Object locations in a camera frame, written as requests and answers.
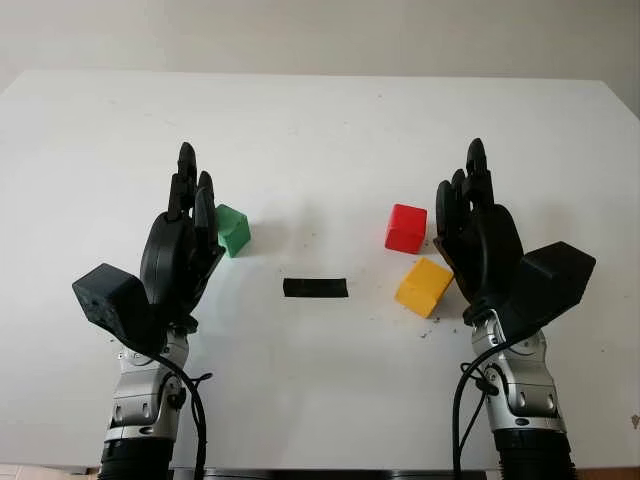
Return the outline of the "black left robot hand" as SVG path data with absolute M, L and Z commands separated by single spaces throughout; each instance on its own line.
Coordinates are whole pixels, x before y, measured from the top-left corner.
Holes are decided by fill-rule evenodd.
M 198 171 L 195 150 L 181 145 L 171 177 L 168 208 L 155 219 L 141 260 L 140 278 L 161 325 L 197 331 L 192 312 L 225 253 L 218 241 L 212 178 Z

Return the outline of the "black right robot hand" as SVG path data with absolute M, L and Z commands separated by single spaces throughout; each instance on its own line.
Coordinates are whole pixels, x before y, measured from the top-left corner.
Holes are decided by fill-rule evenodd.
M 466 168 L 442 181 L 436 194 L 434 244 L 454 273 L 469 303 L 463 321 L 502 305 L 511 290 L 516 267 L 524 256 L 513 217 L 494 200 L 484 144 L 472 140 Z

